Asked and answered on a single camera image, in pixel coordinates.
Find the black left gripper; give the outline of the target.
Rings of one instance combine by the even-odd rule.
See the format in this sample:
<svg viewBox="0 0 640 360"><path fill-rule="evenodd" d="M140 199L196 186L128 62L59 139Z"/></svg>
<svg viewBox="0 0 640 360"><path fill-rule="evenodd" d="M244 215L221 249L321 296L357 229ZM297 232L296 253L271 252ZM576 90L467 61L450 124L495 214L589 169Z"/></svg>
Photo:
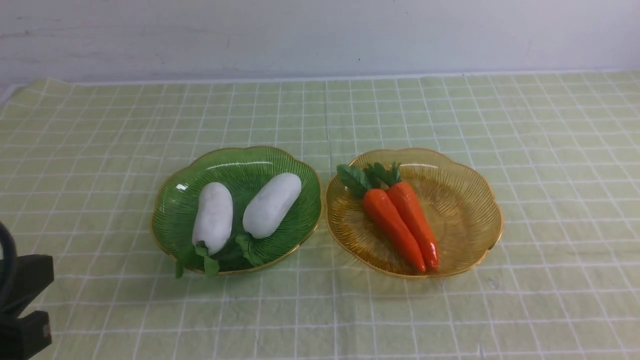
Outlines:
<svg viewBox="0 0 640 360"><path fill-rule="evenodd" d="M0 358L30 360L49 347L50 315L44 310L23 314L55 280L53 257L46 254L18 256L9 282L1 283L7 296L1 300Z"/></svg>

